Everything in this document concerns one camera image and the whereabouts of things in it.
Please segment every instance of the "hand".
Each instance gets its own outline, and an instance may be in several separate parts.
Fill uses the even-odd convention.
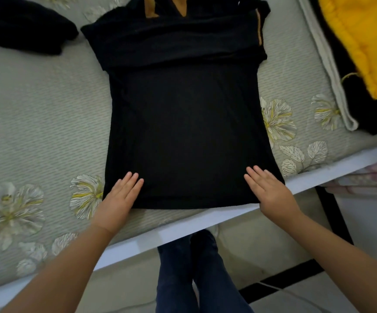
[[[132,172],[128,172],[123,180],[119,179],[116,182],[106,198],[97,207],[91,222],[92,225],[102,227],[111,232],[112,235],[116,235],[125,225],[129,210],[142,188],[143,179],[136,182],[138,176],[137,173],[132,175]]]
[[[260,200],[262,213],[283,228],[297,216],[303,215],[291,191],[268,170],[247,167],[244,178]]]

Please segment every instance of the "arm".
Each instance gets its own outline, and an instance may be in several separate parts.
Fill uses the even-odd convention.
[[[290,190],[269,171],[248,167],[244,178],[263,214],[316,259],[357,310],[377,312],[377,260],[305,216]]]
[[[126,217],[143,185],[138,174],[119,179],[97,207],[90,226],[2,310],[10,312],[75,312],[97,261]]]

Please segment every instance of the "jeans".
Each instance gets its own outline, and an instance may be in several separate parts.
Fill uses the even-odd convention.
[[[209,231],[162,245],[158,252],[156,313],[253,313],[227,273]],[[199,305],[193,280],[199,290]]]

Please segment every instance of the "white mattress border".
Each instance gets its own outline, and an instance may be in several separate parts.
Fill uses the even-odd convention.
[[[302,173],[287,180],[286,184],[293,194],[296,194],[373,163],[377,163],[377,148],[364,150],[323,168]],[[160,226],[139,236],[109,246],[103,252],[95,270],[258,208],[259,204],[249,204],[209,209],[184,220]],[[29,276],[0,286],[0,307],[14,298],[31,279],[32,276]]]
[[[336,104],[341,111],[345,127],[349,131],[355,131],[358,128],[358,121],[355,120],[349,113],[345,91],[342,87],[341,78],[339,76],[338,69],[336,68],[336,62],[333,58],[329,43],[325,38],[325,34],[323,34],[309,0],[299,0],[299,3],[303,14],[305,15],[307,25],[313,36],[313,40],[315,41],[319,56],[322,59],[323,66],[325,67],[325,70],[330,78],[332,91],[335,95]]]

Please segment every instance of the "yellow fabric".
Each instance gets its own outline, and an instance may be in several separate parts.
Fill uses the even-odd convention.
[[[319,0],[327,23],[377,99],[377,0]]]

